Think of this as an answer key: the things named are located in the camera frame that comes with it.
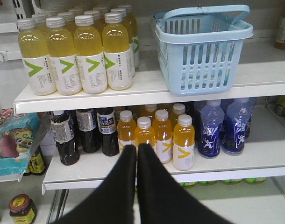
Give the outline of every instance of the juice bottle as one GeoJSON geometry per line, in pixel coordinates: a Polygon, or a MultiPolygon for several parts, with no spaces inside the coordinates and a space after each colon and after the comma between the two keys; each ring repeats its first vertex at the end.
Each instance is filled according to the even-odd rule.
{"type": "Polygon", "coordinates": [[[155,131],[151,126],[151,120],[148,117],[140,117],[137,120],[135,129],[135,146],[138,149],[139,144],[147,143],[156,151],[155,131]]]}
{"type": "Polygon", "coordinates": [[[125,145],[135,145],[134,132],[136,122],[133,120],[131,111],[122,111],[120,113],[120,121],[118,123],[118,139],[120,153],[125,145]]]}
{"type": "Polygon", "coordinates": [[[118,8],[126,9],[127,17],[132,27],[133,43],[134,43],[134,64],[135,68],[139,65],[139,41],[138,41],[138,29],[136,18],[132,14],[132,6],[130,4],[119,5],[118,8]]]}
{"type": "Polygon", "coordinates": [[[114,90],[124,90],[132,85],[128,32],[120,13],[106,13],[105,21],[102,38],[108,84],[114,90]]]}
{"type": "Polygon", "coordinates": [[[49,69],[48,49],[43,33],[36,29],[35,19],[18,20],[18,43],[29,84],[36,95],[47,95],[56,90],[49,69]]]}
{"type": "Polygon", "coordinates": [[[64,28],[64,19],[61,17],[47,18],[46,24],[50,28],[47,46],[57,90],[64,95],[75,94],[82,86],[76,65],[73,37],[70,31],[64,28]]]}
{"type": "Polygon", "coordinates": [[[93,23],[91,15],[76,16],[76,58],[83,90],[89,94],[103,92],[107,88],[101,37],[93,23]]]}
{"type": "Polygon", "coordinates": [[[189,170],[192,167],[194,153],[194,128],[192,118],[182,114],[174,128],[172,163],[179,170],[189,170]]]}
{"type": "Polygon", "coordinates": [[[157,110],[152,124],[155,131],[156,155],[162,163],[169,162],[172,153],[172,129],[168,117],[167,111],[157,110]]]}

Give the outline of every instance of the jar lid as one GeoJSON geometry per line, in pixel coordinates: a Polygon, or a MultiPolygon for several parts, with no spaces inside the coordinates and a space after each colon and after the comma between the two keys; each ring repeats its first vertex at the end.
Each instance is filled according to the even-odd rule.
{"type": "Polygon", "coordinates": [[[8,207],[11,212],[18,213],[27,208],[29,204],[29,196],[26,194],[20,194],[12,198],[8,207]]]}

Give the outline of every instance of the shopping basket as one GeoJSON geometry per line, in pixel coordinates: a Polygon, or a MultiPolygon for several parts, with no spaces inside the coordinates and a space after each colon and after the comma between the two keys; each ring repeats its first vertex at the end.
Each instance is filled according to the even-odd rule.
{"type": "Polygon", "coordinates": [[[248,14],[248,6],[230,5],[153,16],[159,64],[171,93],[209,94],[232,87],[243,39],[253,34],[252,25],[241,20],[248,14]]]}

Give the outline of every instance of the white shelf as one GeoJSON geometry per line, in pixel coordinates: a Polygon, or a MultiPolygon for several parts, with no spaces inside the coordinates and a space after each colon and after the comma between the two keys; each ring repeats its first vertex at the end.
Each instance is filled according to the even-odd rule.
{"type": "Polygon", "coordinates": [[[72,96],[55,92],[35,95],[28,85],[14,101],[17,113],[42,112],[121,105],[183,102],[208,99],[285,95],[285,51],[273,47],[268,38],[248,40],[243,47],[235,84],[218,94],[175,96],[162,77],[157,51],[141,51],[140,66],[133,84],[124,91],[108,88],[103,93],[89,95],[81,91],[72,96]]]}
{"type": "MultiPolygon", "coordinates": [[[[77,163],[64,166],[56,150],[43,181],[43,192],[46,189],[95,188],[118,158],[118,155],[106,157],[99,150],[93,154],[82,153],[77,163]]],[[[258,106],[241,155],[230,156],[221,151],[217,158],[208,160],[196,149],[190,170],[179,171],[172,162],[165,167],[178,182],[285,175],[285,127],[268,110],[258,106]]]]}

